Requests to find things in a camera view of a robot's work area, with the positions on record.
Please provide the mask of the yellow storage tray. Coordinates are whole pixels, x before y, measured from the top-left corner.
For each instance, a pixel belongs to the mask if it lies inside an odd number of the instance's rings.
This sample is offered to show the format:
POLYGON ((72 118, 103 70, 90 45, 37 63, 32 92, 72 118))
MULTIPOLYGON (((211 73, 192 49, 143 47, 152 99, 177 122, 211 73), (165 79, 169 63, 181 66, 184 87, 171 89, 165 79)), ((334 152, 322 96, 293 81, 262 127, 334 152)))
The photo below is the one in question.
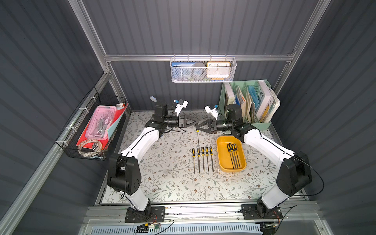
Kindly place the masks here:
POLYGON ((246 169, 247 163, 241 141, 233 136, 220 136, 216 140, 221 171, 237 173, 246 169))

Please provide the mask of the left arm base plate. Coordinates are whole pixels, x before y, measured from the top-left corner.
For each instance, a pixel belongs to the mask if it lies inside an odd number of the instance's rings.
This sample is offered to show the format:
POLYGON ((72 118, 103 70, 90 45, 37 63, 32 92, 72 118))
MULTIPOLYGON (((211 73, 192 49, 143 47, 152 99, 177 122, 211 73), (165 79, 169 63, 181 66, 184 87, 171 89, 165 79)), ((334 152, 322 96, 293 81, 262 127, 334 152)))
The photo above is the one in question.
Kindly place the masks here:
POLYGON ((125 223, 152 223, 163 222, 165 207, 147 207, 145 211, 138 211, 129 207, 124 219, 125 223))

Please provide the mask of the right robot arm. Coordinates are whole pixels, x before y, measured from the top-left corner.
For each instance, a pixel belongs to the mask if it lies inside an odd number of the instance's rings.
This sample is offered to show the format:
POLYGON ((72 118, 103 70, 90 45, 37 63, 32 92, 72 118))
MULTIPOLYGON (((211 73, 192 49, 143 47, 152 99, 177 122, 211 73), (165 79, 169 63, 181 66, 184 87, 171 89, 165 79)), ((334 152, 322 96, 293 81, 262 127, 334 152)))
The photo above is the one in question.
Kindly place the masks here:
POLYGON ((312 182, 311 168, 306 154, 294 152, 265 137, 254 125, 243 120, 242 110, 236 104, 227 106, 227 116, 219 120, 216 106, 206 106, 212 116, 196 125, 196 129, 209 134, 229 131, 231 135, 267 157, 277 168, 275 185, 257 200, 257 212, 261 217, 271 213, 289 197, 312 182))

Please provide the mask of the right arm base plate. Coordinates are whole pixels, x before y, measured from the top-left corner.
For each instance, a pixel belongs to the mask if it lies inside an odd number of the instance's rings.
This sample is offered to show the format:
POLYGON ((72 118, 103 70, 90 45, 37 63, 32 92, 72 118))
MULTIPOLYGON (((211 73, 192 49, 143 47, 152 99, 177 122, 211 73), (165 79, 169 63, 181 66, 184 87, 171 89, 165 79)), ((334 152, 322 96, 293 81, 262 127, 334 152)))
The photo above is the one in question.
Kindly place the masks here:
POLYGON ((242 204, 240 214, 245 220, 256 219, 282 219, 283 215, 279 207, 273 209, 265 208, 259 204, 242 204))

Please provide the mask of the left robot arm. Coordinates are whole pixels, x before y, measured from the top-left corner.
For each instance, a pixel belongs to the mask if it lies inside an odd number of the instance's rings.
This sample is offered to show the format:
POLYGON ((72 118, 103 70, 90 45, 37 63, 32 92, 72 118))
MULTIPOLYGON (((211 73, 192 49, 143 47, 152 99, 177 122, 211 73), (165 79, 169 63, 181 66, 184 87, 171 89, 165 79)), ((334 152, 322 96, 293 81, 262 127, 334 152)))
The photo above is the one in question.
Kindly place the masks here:
POLYGON ((181 115, 182 109, 186 108, 186 100, 175 100, 175 111, 168 114, 167 105, 156 103, 154 115, 145 124, 145 127, 138 138, 120 154, 112 154, 108 167, 107 185, 123 196, 131 204, 133 212, 149 217, 151 215, 151 202, 142 189, 140 189, 142 175, 139 161, 152 145, 163 136, 173 131, 174 127, 184 130, 197 123, 193 119, 187 124, 185 115, 181 115))

